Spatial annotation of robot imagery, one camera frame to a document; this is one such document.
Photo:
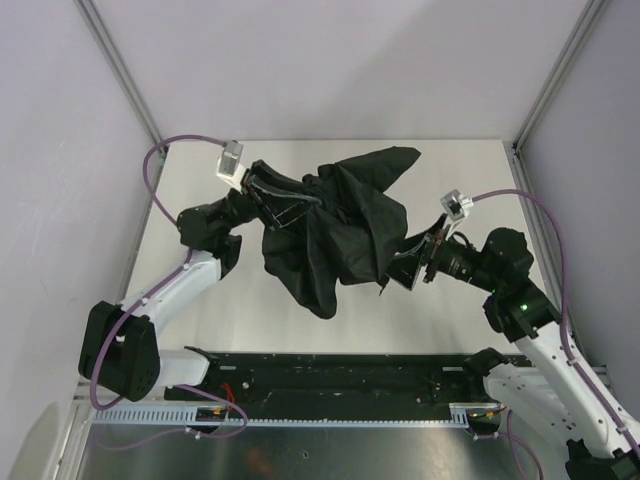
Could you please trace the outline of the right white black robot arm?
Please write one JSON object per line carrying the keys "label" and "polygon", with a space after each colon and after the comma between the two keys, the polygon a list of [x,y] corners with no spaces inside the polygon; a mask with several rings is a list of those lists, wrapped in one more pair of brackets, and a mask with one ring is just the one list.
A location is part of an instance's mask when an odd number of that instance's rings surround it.
{"label": "right white black robot arm", "polygon": [[529,277],[533,256],[523,233],[491,231],[481,249],[460,243],[440,217],[405,239],[390,279],[412,289],[442,273],[488,292],[483,311],[491,328],[532,362],[548,389],[531,385],[493,348],[469,357],[486,394],[505,404],[553,446],[566,451],[572,479],[636,479],[639,423],[617,402],[576,344],[561,336],[561,314]]}

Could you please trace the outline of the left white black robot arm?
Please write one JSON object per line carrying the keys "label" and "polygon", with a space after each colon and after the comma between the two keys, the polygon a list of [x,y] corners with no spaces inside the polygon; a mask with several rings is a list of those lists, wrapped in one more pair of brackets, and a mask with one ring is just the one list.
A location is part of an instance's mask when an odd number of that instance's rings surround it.
{"label": "left white black robot arm", "polygon": [[175,227],[186,247],[185,257],[155,285],[116,304],[101,301],[89,313],[79,373],[89,383],[91,404],[103,403],[99,388],[117,400],[139,401],[154,388],[201,385],[211,369],[209,354],[193,347],[162,350],[158,336],[168,323],[202,292],[220,282],[239,260],[242,238],[233,229],[260,220],[279,230],[300,219],[320,199],[305,193],[302,183],[284,177],[264,161],[238,166],[233,175],[220,170],[229,192],[210,204],[180,212]]}

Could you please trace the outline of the black folding umbrella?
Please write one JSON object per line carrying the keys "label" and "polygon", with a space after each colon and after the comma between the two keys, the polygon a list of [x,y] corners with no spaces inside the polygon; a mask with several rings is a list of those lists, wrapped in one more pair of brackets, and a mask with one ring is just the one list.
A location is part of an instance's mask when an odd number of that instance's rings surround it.
{"label": "black folding umbrella", "polygon": [[319,202],[288,226],[264,231],[266,272],[321,319],[336,315],[338,283],[380,283],[408,232],[405,206],[386,191],[420,156],[392,146],[304,176],[304,193]]}

